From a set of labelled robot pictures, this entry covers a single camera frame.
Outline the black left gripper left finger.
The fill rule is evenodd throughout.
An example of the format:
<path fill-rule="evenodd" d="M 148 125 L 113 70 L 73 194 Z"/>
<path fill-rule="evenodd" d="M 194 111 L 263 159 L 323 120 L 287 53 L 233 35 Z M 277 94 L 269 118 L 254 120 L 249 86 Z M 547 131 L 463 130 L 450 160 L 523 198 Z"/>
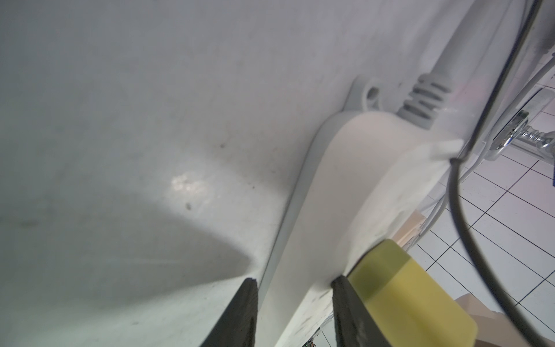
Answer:
<path fill-rule="evenodd" d="M 257 281 L 246 278 L 201 346 L 254 346 L 257 314 Z"/>

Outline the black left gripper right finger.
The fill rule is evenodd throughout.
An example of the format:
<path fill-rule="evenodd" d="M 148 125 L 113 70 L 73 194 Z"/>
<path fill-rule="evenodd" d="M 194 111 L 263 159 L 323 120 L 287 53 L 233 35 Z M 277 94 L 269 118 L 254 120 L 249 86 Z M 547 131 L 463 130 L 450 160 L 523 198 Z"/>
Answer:
<path fill-rule="evenodd" d="M 338 276 L 331 287 L 337 346 L 390 347 L 347 277 Z"/>

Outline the yellow usb charger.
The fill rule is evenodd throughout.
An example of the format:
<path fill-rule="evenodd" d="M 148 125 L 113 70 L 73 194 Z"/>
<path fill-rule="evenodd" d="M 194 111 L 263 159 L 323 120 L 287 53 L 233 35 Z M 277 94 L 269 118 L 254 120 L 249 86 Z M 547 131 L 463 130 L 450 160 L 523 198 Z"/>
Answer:
<path fill-rule="evenodd" d="M 473 346 L 478 327 L 401 247 L 386 239 L 348 275 L 391 346 Z"/>

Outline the white power strip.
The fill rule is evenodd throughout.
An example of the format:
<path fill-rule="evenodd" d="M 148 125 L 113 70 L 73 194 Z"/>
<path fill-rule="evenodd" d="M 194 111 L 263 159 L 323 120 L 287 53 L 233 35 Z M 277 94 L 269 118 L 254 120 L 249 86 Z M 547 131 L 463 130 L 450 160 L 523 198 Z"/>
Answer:
<path fill-rule="evenodd" d="M 383 111 L 379 81 L 358 76 L 309 146 L 260 283 L 256 345 L 305 344 L 332 312 L 332 281 L 401 228 L 462 146 Z"/>

